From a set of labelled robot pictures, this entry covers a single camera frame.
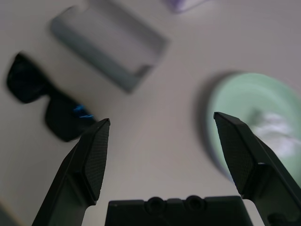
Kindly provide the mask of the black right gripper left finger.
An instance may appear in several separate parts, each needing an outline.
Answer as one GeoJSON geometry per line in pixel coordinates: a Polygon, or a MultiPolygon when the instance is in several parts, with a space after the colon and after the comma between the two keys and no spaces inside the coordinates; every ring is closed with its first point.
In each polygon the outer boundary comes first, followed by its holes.
{"type": "Polygon", "coordinates": [[[96,205],[105,173],[110,120],[92,125],[64,158],[35,217],[34,226],[80,226],[96,205]]]}

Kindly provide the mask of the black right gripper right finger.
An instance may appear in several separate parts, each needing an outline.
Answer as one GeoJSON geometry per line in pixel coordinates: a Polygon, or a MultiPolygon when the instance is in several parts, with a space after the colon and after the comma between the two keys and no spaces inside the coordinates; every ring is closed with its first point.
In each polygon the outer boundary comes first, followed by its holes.
{"type": "Polygon", "coordinates": [[[301,224],[301,189],[274,152],[239,118],[214,113],[224,159],[242,199],[266,226],[301,224]]]}

